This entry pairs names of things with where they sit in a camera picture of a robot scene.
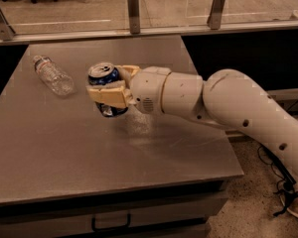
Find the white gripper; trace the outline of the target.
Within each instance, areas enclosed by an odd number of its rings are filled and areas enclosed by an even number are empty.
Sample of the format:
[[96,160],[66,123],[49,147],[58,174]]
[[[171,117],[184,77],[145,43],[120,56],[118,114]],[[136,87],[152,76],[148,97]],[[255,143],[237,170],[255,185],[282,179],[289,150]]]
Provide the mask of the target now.
[[150,66],[141,69],[137,65],[117,65],[125,86],[96,88],[88,86],[87,93],[92,101],[116,108],[134,105],[143,114],[161,114],[162,92],[171,70],[166,67]]

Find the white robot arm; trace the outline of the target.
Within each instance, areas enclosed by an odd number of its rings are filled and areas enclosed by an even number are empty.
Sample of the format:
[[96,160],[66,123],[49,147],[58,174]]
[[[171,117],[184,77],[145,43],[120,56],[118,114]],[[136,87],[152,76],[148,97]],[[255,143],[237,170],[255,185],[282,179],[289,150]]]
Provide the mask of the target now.
[[298,120],[253,79],[222,69],[203,79],[166,67],[101,62],[87,73],[86,90],[105,116],[135,106],[215,128],[232,128],[262,144],[298,176]]

